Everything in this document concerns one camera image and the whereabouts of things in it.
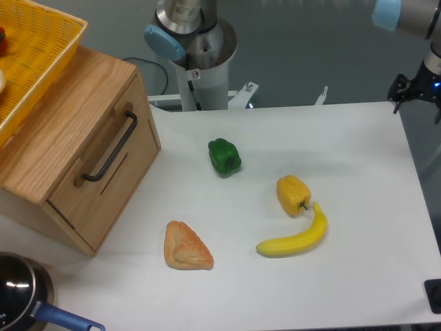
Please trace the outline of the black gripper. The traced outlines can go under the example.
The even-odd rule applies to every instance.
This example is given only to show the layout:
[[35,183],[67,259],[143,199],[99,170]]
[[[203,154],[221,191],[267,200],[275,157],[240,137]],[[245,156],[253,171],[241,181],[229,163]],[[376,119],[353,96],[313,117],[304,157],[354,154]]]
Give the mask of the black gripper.
[[440,74],[434,73],[424,62],[421,63],[412,80],[403,74],[398,74],[389,87],[387,99],[395,104],[394,114],[399,111],[403,103],[408,101],[420,100],[435,103],[438,110],[434,124],[441,122]]

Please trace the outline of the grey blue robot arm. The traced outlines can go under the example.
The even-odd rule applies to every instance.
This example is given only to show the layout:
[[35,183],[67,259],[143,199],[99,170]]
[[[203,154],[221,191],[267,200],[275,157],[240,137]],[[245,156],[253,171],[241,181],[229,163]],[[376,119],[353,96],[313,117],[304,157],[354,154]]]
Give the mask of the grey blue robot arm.
[[[377,1],[373,24],[402,30],[431,42],[414,78],[399,74],[387,93],[395,109],[420,100],[440,105],[440,2]],[[184,111],[244,109],[257,85],[247,83],[228,96],[228,64],[237,37],[228,22],[218,18],[216,1],[159,1],[143,33],[148,46],[176,69]]]

